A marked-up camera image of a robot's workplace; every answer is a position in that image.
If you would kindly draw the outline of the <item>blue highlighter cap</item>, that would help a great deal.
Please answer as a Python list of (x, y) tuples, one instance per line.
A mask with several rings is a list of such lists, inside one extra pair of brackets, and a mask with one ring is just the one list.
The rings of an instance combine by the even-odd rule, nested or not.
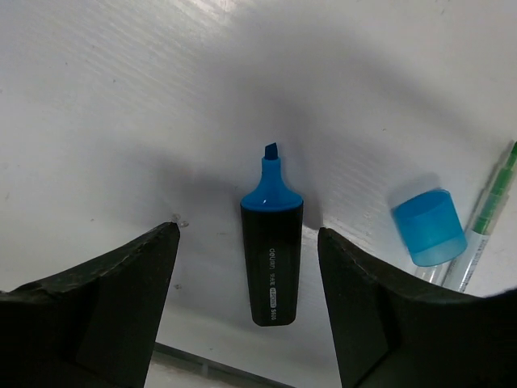
[(413, 263), (434, 267), (461, 255), (467, 241), (451, 193), (436, 188), (392, 209), (393, 219)]

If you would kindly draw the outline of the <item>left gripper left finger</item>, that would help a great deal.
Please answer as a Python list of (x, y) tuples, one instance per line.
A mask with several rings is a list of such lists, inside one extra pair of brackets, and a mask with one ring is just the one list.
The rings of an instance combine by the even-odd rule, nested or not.
[(122, 247), (1, 295), (4, 387), (142, 387), (180, 231)]

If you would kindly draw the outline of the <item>black highlighter blue tip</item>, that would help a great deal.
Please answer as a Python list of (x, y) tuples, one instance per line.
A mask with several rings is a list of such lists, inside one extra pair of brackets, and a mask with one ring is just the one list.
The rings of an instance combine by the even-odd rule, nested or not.
[(240, 202), (251, 316), (260, 327), (287, 326), (296, 319), (304, 200), (285, 184), (275, 143), (261, 168)]

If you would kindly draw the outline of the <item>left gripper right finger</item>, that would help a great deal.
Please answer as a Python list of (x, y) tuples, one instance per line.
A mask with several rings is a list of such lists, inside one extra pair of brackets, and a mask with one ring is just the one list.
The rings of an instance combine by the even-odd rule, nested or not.
[(427, 283), (329, 228), (317, 251), (342, 386), (515, 386), (514, 290)]

